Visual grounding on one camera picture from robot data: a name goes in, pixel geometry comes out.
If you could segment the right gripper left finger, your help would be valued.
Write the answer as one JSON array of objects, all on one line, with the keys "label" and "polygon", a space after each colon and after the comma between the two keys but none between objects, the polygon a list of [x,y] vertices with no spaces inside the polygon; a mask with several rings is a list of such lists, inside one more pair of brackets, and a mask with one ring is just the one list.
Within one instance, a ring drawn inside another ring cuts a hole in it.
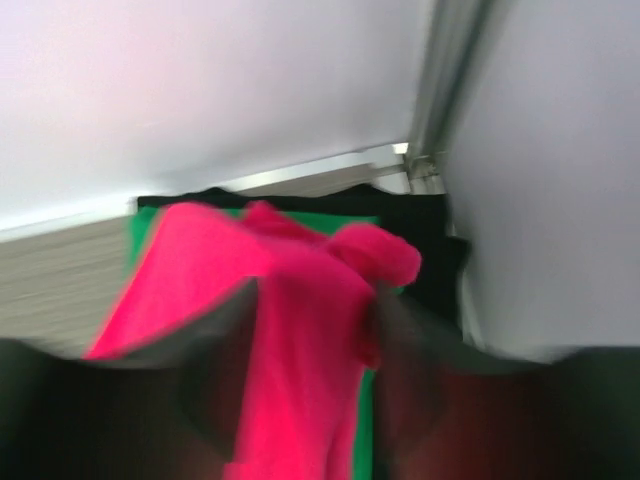
[{"label": "right gripper left finger", "polygon": [[258,299],[249,281],[115,360],[1,342],[5,479],[218,479],[234,456]]}]

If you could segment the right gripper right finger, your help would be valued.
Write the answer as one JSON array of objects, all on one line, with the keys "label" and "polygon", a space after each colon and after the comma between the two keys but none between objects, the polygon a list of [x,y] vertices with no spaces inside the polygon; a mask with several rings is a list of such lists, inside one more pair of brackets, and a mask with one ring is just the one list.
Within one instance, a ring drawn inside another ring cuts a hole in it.
[{"label": "right gripper right finger", "polygon": [[635,479],[639,351],[491,355],[379,287],[374,445],[387,479]]}]

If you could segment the magenta red t-shirt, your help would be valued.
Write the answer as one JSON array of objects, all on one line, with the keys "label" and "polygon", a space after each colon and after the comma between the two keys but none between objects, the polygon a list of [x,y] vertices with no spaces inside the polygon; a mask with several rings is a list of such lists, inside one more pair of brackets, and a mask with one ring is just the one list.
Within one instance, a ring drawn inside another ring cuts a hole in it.
[{"label": "magenta red t-shirt", "polygon": [[265,202],[239,217],[197,203],[156,212],[136,271],[89,350],[122,353],[258,281],[236,459],[228,479],[348,479],[359,388],[377,362],[373,286],[402,287],[419,251],[370,223],[333,234]]}]

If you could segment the folded black t-shirt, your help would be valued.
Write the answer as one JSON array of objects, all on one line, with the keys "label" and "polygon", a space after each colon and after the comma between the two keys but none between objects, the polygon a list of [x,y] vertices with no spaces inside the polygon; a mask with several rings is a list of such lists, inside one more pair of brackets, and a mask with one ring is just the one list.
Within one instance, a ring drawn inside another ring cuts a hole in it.
[{"label": "folded black t-shirt", "polygon": [[[358,347],[383,283],[446,326],[458,320],[457,280],[469,245],[446,232],[442,195],[394,195],[371,186],[324,197],[246,197],[219,188],[162,197],[162,211],[104,329],[119,343],[164,335],[258,286],[258,340]],[[285,211],[376,216],[327,235]]]}]

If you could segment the folded green t-shirt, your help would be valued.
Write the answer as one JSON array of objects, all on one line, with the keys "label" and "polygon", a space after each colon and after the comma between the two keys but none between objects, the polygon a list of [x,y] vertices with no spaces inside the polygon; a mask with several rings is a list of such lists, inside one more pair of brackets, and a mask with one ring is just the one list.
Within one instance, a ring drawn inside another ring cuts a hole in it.
[{"label": "folded green t-shirt", "polygon": [[[156,207],[139,207],[129,223],[130,251],[129,268],[132,269],[145,250],[145,243],[152,236],[154,217],[162,211]],[[379,224],[376,216],[345,216],[325,213],[285,211],[285,215],[312,230],[327,235],[334,234],[341,227],[352,223]],[[374,420],[373,420],[373,382],[375,373],[366,369],[362,375],[359,397],[357,428],[351,448],[352,479],[367,480],[373,478],[374,463]]]}]

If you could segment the right aluminium frame post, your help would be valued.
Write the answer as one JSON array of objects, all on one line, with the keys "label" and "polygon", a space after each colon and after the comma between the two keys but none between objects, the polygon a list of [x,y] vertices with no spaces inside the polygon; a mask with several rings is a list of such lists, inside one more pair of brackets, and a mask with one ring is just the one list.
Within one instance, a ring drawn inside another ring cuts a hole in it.
[{"label": "right aluminium frame post", "polygon": [[450,139],[508,1],[437,1],[403,167],[410,191],[438,195]]}]

